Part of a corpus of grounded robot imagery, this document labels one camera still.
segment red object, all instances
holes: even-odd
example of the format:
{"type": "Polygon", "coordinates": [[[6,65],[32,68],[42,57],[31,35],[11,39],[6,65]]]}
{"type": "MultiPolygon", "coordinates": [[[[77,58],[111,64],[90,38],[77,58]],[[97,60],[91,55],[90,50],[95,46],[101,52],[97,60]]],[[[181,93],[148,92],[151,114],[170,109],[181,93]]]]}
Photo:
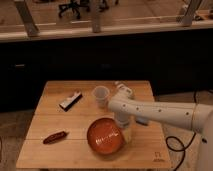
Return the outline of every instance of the red object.
{"type": "Polygon", "coordinates": [[[112,154],[124,145],[124,137],[120,128],[111,118],[94,121],[87,131],[90,147],[99,154],[112,154]]]}

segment black cable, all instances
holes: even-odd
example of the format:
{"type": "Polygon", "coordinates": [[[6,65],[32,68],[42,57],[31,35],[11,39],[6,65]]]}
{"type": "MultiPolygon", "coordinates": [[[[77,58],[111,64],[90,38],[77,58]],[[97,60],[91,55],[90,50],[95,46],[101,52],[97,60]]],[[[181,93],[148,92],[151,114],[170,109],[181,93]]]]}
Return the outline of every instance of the black cable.
{"type": "MultiPolygon", "coordinates": [[[[194,99],[194,103],[197,103],[197,91],[194,91],[193,99],[194,99]]],[[[182,163],[183,163],[183,161],[184,161],[184,159],[186,157],[186,149],[190,147],[190,145],[192,144],[193,140],[195,139],[195,136],[196,136],[196,133],[194,132],[191,140],[189,141],[189,143],[186,146],[183,144],[183,142],[179,138],[177,138],[175,136],[168,136],[166,138],[166,145],[167,145],[168,149],[170,149],[171,151],[174,151],[174,152],[183,152],[181,160],[178,163],[178,165],[174,168],[174,171],[178,170],[179,167],[182,165],[182,163]],[[182,148],[181,149],[175,149],[175,148],[171,147],[169,145],[169,140],[171,140],[171,139],[176,140],[181,145],[182,148]]]]}
{"type": "Polygon", "coordinates": [[[209,93],[213,94],[213,90],[207,90],[209,93]]]}
{"type": "Polygon", "coordinates": [[[197,91],[194,91],[193,99],[194,99],[194,103],[197,103],[197,91]]]}

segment cable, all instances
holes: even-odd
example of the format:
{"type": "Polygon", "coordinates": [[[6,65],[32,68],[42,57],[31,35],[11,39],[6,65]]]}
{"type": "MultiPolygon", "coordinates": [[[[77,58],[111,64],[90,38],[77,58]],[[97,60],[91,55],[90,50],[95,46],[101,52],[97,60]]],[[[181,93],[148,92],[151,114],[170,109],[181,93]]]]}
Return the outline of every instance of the cable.
{"type": "MultiPolygon", "coordinates": [[[[197,103],[197,91],[194,91],[194,93],[193,93],[193,99],[194,99],[194,103],[197,103]]],[[[167,145],[167,147],[168,147],[169,150],[174,151],[174,152],[183,152],[181,160],[178,163],[178,165],[174,168],[174,171],[177,171],[179,169],[179,167],[182,165],[182,163],[184,162],[185,157],[186,157],[186,149],[190,147],[190,145],[192,144],[192,142],[195,139],[195,136],[196,136],[196,133],[194,132],[191,140],[189,141],[189,143],[186,146],[183,144],[183,142],[179,138],[177,138],[175,136],[168,136],[166,138],[166,145],[167,145]],[[182,148],[181,149],[175,149],[175,148],[171,147],[169,145],[169,140],[171,140],[171,139],[176,140],[181,145],[182,148]]]]}
{"type": "Polygon", "coordinates": [[[207,90],[209,93],[213,94],[213,90],[207,90]]]}
{"type": "Polygon", "coordinates": [[[2,160],[2,145],[3,143],[2,143],[2,139],[1,139],[1,137],[0,137],[0,163],[1,163],[1,160],[2,160]]]}
{"type": "Polygon", "coordinates": [[[197,91],[194,91],[193,99],[194,99],[194,103],[197,103],[197,91]]]}

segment chair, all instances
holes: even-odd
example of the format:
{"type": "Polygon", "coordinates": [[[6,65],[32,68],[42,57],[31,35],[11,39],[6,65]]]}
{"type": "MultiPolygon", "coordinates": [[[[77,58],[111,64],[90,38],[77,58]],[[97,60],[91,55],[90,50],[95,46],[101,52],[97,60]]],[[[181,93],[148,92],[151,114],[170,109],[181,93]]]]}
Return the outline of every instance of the chair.
{"type": "Polygon", "coordinates": [[[72,9],[73,13],[77,13],[76,18],[80,19],[81,18],[81,14],[79,12],[79,8],[80,7],[84,7],[86,8],[86,10],[89,12],[90,11],[90,7],[89,7],[89,0],[80,0],[80,4],[78,4],[76,2],[76,0],[70,0],[70,3],[68,4],[61,4],[58,6],[59,7],[59,14],[58,16],[61,18],[62,14],[67,11],[68,9],[72,9]]]}

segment office chair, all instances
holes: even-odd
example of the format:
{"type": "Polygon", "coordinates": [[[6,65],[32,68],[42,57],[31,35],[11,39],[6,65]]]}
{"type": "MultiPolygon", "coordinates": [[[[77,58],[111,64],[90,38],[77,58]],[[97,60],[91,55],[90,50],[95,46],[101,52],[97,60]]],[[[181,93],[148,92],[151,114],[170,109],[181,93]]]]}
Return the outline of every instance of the office chair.
{"type": "MultiPolygon", "coordinates": [[[[68,3],[68,4],[61,4],[61,5],[58,6],[59,7],[59,14],[58,14],[58,16],[59,16],[59,18],[61,18],[62,14],[65,11],[67,11],[68,9],[72,9],[73,13],[75,13],[75,12],[77,13],[76,18],[80,19],[81,18],[81,14],[79,12],[79,8],[80,7],[84,7],[89,12],[90,11],[90,5],[89,5],[89,3],[90,3],[89,0],[80,0],[80,4],[78,4],[76,2],[76,0],[70,0],[70,3],[68,3]]],[[[107,0],[102,0],[99,8],[100,8],[101,12],[104,11],[104,10],[109,9],[109,5],[107,3],[107,0]]]]}
{"type": "Polygon", "coordinates": [[[80,0],[80,4],[78,4],[76,2],[76,0],[70,0],[70,3],[68,4],[61,4],[58,6],[59,7],[59,14],[58,16],[61,18],[62,14],[67,11],[68,9],[72,9],[73,13],[77,13],[76,18],[80,19],[81,18],[81,14],[79,12],[79,8],[80,7],[84,7],[86,8],[86,10],[89,12],[90,11],[90,7],[89,7],[89,0],[80,0]]]}

